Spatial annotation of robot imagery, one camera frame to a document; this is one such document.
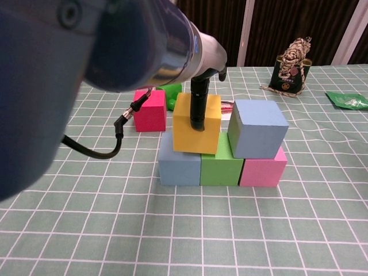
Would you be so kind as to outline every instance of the green plastic bag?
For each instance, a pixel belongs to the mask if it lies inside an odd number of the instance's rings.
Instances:
[[[326,95],[336,106],[341,108],[351,110],[368,108],[368,100],[360,94],[342,94],[327,91]]]

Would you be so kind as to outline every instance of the blue block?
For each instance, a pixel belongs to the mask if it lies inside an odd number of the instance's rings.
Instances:
[[[158,156],[161,184],[165,186],[199,186],[201,155],[174,152],[173,148],[173,133],[163,133]]]
[[[288,128],[276,102],[237,99],[228,127],[232,153],[235,158],[275,158]]]

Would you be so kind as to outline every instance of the dark curtain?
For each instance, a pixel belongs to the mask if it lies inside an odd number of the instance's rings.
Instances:
[[[359,0],[256,0],[245,66],[273,66],[295,39],[312,38],[313,65],[330,65]]]
[[[364,30],[361,39],[356,45],[348,64],[366,64],[368,63],[368,26]]]
[[[202,32],[213,36],[236,66],[246,0],[178,0],[177,7]]]

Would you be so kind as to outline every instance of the pink block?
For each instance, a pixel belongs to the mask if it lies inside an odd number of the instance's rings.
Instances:
[[[136,90],[134,101],[147,92]],[[164,90],[152,90],[151,96],[141,109],[133,114],[137,132],[152,132],[166,130],[166,99]]]
[[[274,159],[246,159],[239,186],[276,187],[287,163],[281,147]]]

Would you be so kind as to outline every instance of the yellow block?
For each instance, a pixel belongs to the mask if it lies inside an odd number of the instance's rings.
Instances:
[[[174,151],[216,154],[221,131],[221,97],[208,95],[205,130],[200,132],[190,125],[190,93],[179,93],[172,125]]]

